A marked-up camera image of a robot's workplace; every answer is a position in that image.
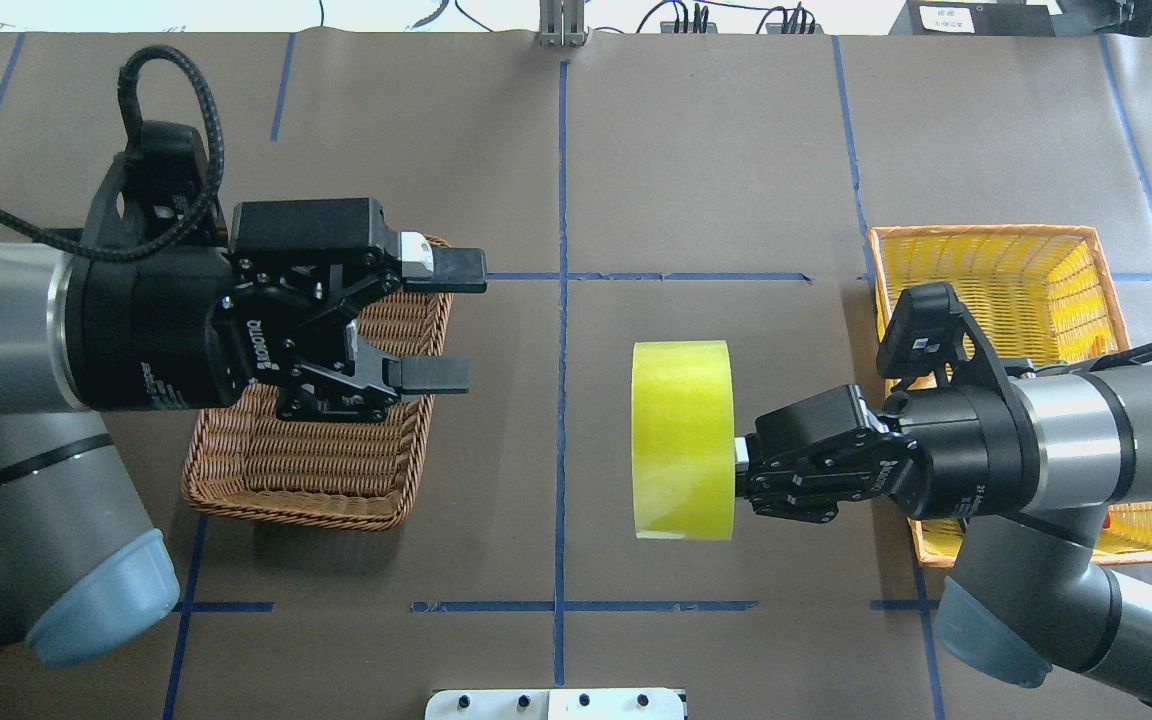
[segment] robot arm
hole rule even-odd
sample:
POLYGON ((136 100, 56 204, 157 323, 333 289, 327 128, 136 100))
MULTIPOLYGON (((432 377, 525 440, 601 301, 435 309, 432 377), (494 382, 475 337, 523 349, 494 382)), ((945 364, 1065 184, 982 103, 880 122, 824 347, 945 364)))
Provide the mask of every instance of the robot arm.
POLYGON ((1152 500, 1149 361, 1152 343, 1039 370, 999 359, 948 285, 909 288, 878 351, 900 381, 882 410, 844 386, 764 415, 737 438, 737 497, 817 523, 880 495, 915 520, 975 518, 943 646, 1006 682, 1037 687, 1055 664, 1152 706, 1152 585, 1089 564, 1108 503, 1152 500), (924 376, 937 387, 916 389, 924 376))
POLYGON ((397 357, 358 334, 399 290, 485 291, 482 250, 393 232, 379 202, 217 205, 223 138, 200 73, 170 47, 119 74, 128 146, 81 229, 0 242, 0 650, 48 666, 108 652, 164 619, 179 584, 99 414, 232 406, 280 388, 285 420, 385 420, 429 393, 467 392, 468 365, 397 357), (191 81, 192 128, 141 118, 136 77, 168 59, 191 81))
MULTIPOLYGON (((83 247, 139 245, 197 182, 192 129, 147 129, 141 161, 114 160, 83 247), (128 200, 151 182, 147 210, 128 200)), ((0 414, 232 406, 265 382, 285 419, 374 423, 403 396, 467 392, 464 361, 396 359, 353 323, 397 290, 484 291, 482 250, 393 232, 370 199, 244 202, 234 217, 228 232, 210 211, 134 263, 0 243, 0 414)))

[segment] metal bracket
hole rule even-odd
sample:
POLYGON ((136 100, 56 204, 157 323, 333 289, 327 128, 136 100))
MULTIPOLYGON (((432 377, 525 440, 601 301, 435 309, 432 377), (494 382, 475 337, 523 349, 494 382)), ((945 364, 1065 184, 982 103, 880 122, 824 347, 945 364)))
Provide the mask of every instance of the metal bracket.
POLYGON ((578 47, 586 37, 585 0, 540 0, 540 45, 578 47))
POLYGON ((685 692, 667 688, 439 691, 425 720, 687 720, 685 692))

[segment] electrical cable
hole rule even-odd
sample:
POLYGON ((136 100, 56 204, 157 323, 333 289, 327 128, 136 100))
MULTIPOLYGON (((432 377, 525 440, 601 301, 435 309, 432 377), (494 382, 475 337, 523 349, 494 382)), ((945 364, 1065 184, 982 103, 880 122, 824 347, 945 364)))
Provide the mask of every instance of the electrical cable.
POLYGON ((416 20, 416 22, 412 23, 411 29, 416 29, 419 26, 427 26, 429 23, 434 22, 434 20, 439 18, 440 15, 444 14, 444 10, 447 10, 448 5, 452 5, 452 0, 439 0, 438 8, 435 8, 433 13, 425 15, 424 18, 416 20))
POLYGON ((462 8, 461 6, 461 0, 452 0, 452 3, 456 5, 457 13, 465 15, 465 17, 469 18, 471 23, 475 23, 477 26, 485 29, 485 31, 495 32, 494 29, 485 26, 485 24, 480 23, 479 20, 476 18, 473 15, 465 13, 465 8, 462 8))
POLYGON ((220 190, 220 181, 225 170, 225 142, 220 132, 220 113, 217 109, 215 97, 211 94, 211 88, 202 77, 197 65, 184 53, 180 53, 175 47, 166 45, 151 45, 144 50, 138 50, 128 58, 127 63, 118 73, 118 105, 123 114, 123 128, 127 129, 127 152, 136 156, 141 151, 141 129, 145 120, 141 116, 141 99, 136 94, 137 83, 141 82, 141 68, 150 60, 168 60, 176 65, 194 88, 194 94, 198 99, 198 109, 202 111, 202 123, 207 137, 207 169, 204 187, 189 204, 184 214, 177 221, 160 234, 154 240, 143 242, 137 247, 128 249, 111 249, 111 247, 82 245, 77 241, 61 236, 55 232, 46 232, 35 223, 20 219, 8 211, 0 209, 0 223, 23 234, 35 242, 40 242, 46 247, 54 247, 61 252, 77 255, 79 258, 90 260, 106 260, 109 263, 132 263, 145 259, 166 247, 175 245, 180 242, 202 218, 207 210, 215 204, 217 194, 220 190))
POLYGON ((767 12, 763 14, 763 18, 758 20, 758 26, 755 28, 755 35, 763 32, 763 26, 767 24, 767 18, 771 18, 772 13, 776 10, 781 12, 781 35, 790 28, 790 9, 786 8, 785 5, 778 5, 774 6, 774 8, 768 8, 767 12))
POLYGON ((719 3, 717 0, 700 0, 700 5, 717 5, 719 8, 735 8, 737 10, 771 10, 771 8, 755 8, 752 5, 719 3))
POLYGON ((682 0, 660 0, 659 3, 652 6, 652 9, 647 10, 647 14, 643 15, 643 22, 641 22, 639 26, 635 29, 634 35, 643 32, 643 28, 649 23, 649 18, 652 18, 652 15, 666 5, 673 5, 673 32, 679 31, 680 20, 682 24, 687 24, 687 5, 682 3, 682 0), (681 17, 679 15, 679 8, 682 8, 681 17))
POLYGON ((790 22, 785 29, 787 33, 790 35, 813 35, 814 33, 814 14, 812 10, 804 8, 803 3, 799 1, 794 8, 794 14, 790 15, 790 22))

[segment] blue joint cap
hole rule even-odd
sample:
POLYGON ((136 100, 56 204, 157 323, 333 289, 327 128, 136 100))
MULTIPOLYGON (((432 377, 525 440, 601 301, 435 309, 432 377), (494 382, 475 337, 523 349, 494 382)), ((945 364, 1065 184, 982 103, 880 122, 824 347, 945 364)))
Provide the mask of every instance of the blue joint cap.
POLYGON ((958 660, 1005 683, 1037 688, 1052 670, 1051 661, 953 578, 945 581, 934 632, 958 660))
POLYGON ((24 642, 48 667, 85 662, 145 632, 179 597, 162 533, 151 529, 83 575, 29 628, 24 642))

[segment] yellow wicker basket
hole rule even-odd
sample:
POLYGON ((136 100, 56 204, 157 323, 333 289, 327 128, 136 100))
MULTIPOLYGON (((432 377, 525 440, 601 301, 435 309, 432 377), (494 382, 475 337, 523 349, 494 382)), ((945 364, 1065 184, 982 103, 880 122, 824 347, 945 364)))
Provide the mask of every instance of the yellow wicker basket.
MULTIPOLYGON (((907 287, 948 282, 1005 357, 1037 365, 1130 347, 1101 242, 1064 225, 925 225, 870 228, 878 336, 907 287)), ((952 568, 963 544, 956 520, 910 520, 918 560, 952 568)), ((1152 562, 1152 502, 1111 507, 1092 560, 1152 562)))
MULTIPOLYGON (((445 293, 397 291, 358 314, 358 333, 399 357, 440 355, 450 308, 445 293)), ((351 530, 407 518, 433 397, 394 406, 379 424, 280 420, 276 397, 276 388, 251 386, 236 406, 198 415, 180 483, 189 505, 228 518, 351 530)))

